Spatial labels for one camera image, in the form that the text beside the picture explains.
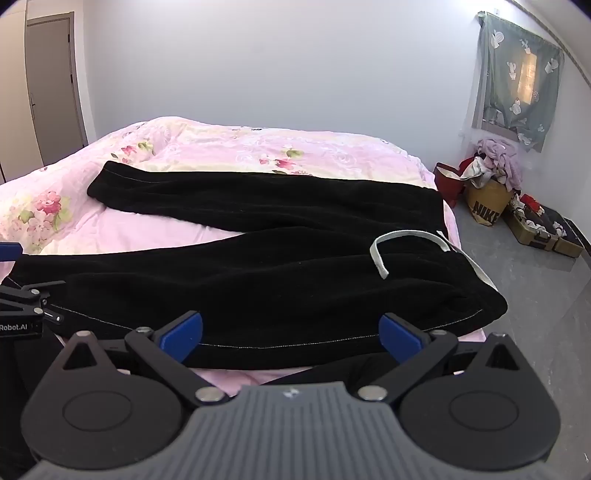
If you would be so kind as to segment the green patterned window curtain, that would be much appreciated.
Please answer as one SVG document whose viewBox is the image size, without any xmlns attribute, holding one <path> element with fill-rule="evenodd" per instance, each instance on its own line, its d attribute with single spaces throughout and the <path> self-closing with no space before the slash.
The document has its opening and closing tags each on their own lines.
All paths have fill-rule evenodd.
<svg viewBox="0 0 591 480">
<path fill-rule="evenodd" d="M 557 45 L 492 13 L 478 14 L 480 76 L 472 126 L 543 150 L 565 55 Z"/>
</svg>

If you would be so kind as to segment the brown Nike paper bag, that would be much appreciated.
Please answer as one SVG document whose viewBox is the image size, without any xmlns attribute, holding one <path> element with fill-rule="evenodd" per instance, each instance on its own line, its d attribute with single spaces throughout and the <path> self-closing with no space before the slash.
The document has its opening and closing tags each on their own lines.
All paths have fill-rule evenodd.
<svg viewBox="0 0 591 480">
<path fill-rule="evenodd" d="M 477 187 L 469 181 L 465 190 L 468 209 L 474 220 L 487 227 L 494 226 L 513 196 L 506 186 L 495 179 Z"/>
</svg>

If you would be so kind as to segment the red bag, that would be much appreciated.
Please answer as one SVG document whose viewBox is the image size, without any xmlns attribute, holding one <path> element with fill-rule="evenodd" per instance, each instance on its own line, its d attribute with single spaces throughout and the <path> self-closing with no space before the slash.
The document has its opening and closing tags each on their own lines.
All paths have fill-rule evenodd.
<svg viewBox="0 0 591 480">
<path fill-rule="evenodd" d="M 439 162 L 434 168 L 437 189 L 451 208 L 456 207 L 465 189 L 467 179 L 463 174 L 471 162 L 470 158 L 465 159 L 458 167 Z"/>
</svg>

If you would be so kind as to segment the grey door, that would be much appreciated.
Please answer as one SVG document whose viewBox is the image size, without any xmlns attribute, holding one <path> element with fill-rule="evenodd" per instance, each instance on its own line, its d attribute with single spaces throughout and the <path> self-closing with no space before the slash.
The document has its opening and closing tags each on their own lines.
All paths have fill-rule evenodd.
<svg viewBox="0 0 591 480">
<path fill-rule="evenodd" d="M 35 136 L 47 166 L 88 145 L 77 82 L 72 12 L 26 22 L 25 67 Z"/>
</svg>

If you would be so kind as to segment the pile of lilac clothes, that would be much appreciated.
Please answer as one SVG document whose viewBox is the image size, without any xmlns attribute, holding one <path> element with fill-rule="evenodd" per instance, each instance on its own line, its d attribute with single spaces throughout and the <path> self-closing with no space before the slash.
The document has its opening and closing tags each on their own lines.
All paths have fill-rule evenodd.
<svg viewBox="0 0 591 480">
<path fill-rule="evenodd" d="M 491 180 L 495 180 L 508 192 L 520 191 L 522 168 L 517 150 L 505 140 L 479 140 L 476 153 L 468 166 L 463 168 L 460 179 L 471 181 L 476 188 L 483 188 Z"/>
</svg>

